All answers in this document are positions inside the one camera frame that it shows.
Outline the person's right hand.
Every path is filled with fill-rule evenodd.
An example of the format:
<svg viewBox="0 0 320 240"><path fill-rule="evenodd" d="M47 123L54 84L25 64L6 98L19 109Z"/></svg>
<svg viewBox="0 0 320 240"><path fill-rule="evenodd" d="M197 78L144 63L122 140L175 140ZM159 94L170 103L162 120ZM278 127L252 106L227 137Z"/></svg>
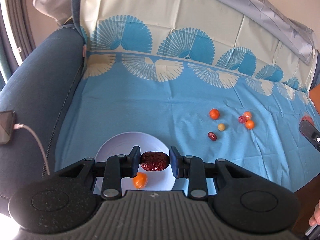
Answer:
<svg viewBox="0 0 320 240"><path fill-rule="evenodd" d="M314 213L309 219L309 225L310 226L320 225L320 208L319 208L319 205L320 205L320 201L315 206Z"/></svg>

